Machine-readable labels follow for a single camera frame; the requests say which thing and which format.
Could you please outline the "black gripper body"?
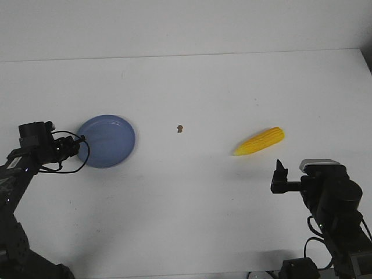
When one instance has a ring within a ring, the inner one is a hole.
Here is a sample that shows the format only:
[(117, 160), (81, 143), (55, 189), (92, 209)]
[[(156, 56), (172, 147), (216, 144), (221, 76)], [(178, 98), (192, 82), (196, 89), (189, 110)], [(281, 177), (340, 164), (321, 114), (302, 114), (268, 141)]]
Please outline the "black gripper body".
[(311, 179), (308, 176), (302, 176), (300, 181), (272, 182), (270, 190), (273, 194), (284, 194), (286, 192), (299, 192), (303, 199), (309, 193)]
[(51, 121), (32, 122), (19, 126), (20, 146), (28, 149), (40, 165), (62, 163), (78, 154), (80, 145), (70, 145), (69, 137), (55, 139)]

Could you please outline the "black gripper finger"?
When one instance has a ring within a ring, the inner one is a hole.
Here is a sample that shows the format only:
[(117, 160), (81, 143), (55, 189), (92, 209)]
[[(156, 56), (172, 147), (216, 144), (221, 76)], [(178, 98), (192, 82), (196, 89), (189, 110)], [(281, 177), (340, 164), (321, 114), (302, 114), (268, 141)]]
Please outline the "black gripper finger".
[(85, 142), (85, 136), (70, 136), (69, 137), (70, 145), (80, 145), (82, 142)]
[(286, 169), (282, 162), (277, 159), (276, 160), (276, 169), (273, 173), (272, 182), (287, 182), (288, 176), (288, 169)]

